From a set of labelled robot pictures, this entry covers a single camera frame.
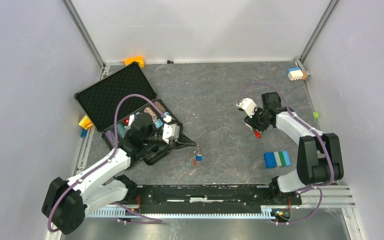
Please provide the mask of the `key with red tag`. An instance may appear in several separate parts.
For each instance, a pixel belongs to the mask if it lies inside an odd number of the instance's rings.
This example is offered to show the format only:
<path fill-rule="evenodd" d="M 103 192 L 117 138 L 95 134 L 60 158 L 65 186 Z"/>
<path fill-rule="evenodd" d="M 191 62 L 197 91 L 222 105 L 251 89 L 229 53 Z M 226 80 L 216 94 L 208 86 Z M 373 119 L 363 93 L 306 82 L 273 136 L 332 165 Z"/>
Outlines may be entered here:
<path fill-rule="evenodd" d="M 261 133 L 257 130 L 254 130 L 253 133 L 257 139 L 260 139 L 262 137 Z"/>

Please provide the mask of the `keyring with blue red tags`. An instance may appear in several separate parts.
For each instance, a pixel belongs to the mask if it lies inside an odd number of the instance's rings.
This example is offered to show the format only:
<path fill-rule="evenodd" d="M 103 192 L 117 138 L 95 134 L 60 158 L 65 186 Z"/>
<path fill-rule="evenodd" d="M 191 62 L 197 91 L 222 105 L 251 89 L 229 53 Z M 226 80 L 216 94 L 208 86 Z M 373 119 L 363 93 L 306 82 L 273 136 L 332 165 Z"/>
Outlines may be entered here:
<path fill-rule="evenodd" d="M 194 149 L 194 162 L 193 165 L 196 166 L 199 162 L 203 160 L 201 145 L 199 143 L 196 144 Z"/>

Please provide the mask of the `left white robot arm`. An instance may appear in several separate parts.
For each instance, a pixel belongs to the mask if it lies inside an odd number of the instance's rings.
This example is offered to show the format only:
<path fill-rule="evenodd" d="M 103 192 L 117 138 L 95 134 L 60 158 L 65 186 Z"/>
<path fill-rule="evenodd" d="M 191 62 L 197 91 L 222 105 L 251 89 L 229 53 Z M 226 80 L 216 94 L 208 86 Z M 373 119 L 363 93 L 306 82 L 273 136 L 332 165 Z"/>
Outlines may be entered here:
<path fill-rule="evenodd" d="M 129 129 L 122 138 L 115 135 L 110 153 L 91 167 L 66 180 L 55 178 L 49 185 L 42 206 L 51 233 L 67 235 L 76 230 L 86 216 L 114 202 L 133 203 L 137 190 L 117 178 L 105 185 L 115 174 L 143 161 L 152 166 L 172 150 L 199 147 L 199 143 L 181 131 L 171 115 L 162 115 L 157 128 L 153 117 L 138 113 L 129 120 Z"/>

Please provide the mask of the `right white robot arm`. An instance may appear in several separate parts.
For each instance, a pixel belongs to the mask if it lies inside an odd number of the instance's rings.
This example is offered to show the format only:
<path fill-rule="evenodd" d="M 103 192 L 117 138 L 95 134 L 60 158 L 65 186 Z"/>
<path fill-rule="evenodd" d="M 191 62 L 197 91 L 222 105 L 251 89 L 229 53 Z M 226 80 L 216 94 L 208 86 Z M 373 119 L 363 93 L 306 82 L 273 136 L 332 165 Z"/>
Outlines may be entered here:
<path fill-rule="evenodd" d="M 269 185 L 269 199 L 282 204 L 289 193 L 303 192 L 318 186 L 328 186 L 344 177 L 340 139 L 335 133 L 325 133 L 303 121 L 290 107 L 282 105 L 277 92 L 264 93 L 262 106 L 243 98 L 236 106 L 245 112 L 245 124 L 262 133 L 272 126 L 284 132 L 298 146 L 296 168 L 274 177 Z"/>

